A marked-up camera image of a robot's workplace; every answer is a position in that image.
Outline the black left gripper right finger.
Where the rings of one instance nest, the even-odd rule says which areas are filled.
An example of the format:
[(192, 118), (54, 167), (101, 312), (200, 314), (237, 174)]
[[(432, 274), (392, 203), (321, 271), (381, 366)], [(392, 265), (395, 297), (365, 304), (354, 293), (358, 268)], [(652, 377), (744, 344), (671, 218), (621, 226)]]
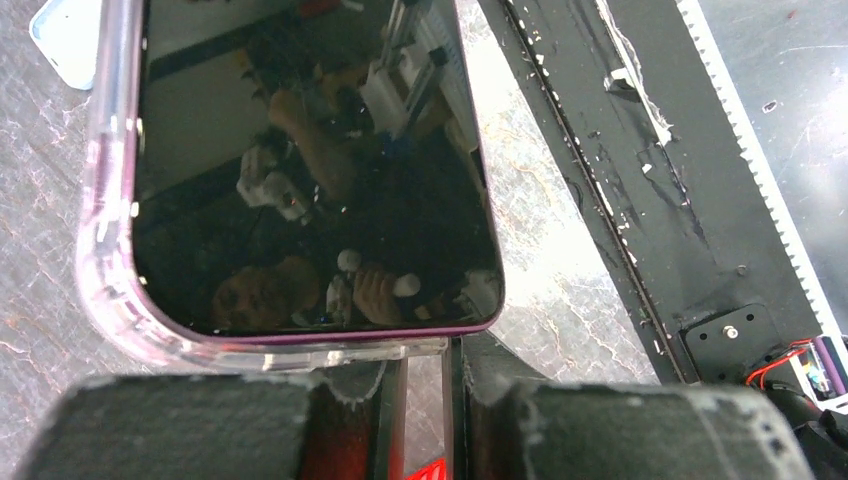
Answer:
[(784, 416), (744, 387), (562, 384), (487, 333), (443, 356), (456, 479), (809, 479)]

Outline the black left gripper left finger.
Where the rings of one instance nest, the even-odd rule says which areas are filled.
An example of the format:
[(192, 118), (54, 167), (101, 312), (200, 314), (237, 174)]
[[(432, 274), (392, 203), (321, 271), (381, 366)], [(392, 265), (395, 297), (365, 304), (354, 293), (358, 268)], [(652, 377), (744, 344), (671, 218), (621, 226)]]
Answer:
[(101, 376), (52, 410), (18, 479), (399, 479), (407, 364)]

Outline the phone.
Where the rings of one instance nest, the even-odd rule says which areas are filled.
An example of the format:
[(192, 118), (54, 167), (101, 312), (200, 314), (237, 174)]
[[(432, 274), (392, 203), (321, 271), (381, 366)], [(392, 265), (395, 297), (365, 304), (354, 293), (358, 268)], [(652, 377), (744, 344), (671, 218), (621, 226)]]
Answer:
[(95, 329), (215, 370), (441, 349), (505, 300), (454, 1), (104, 1)]

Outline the light blue phone case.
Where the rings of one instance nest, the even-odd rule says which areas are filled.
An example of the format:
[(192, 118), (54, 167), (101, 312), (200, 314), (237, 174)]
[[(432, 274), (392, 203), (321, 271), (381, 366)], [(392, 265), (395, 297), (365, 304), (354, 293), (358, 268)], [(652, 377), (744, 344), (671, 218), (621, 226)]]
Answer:
[(49, 0), (29, 22), (29, 35), (59, 78), (70, 88), (92, 88), (103, 2)]

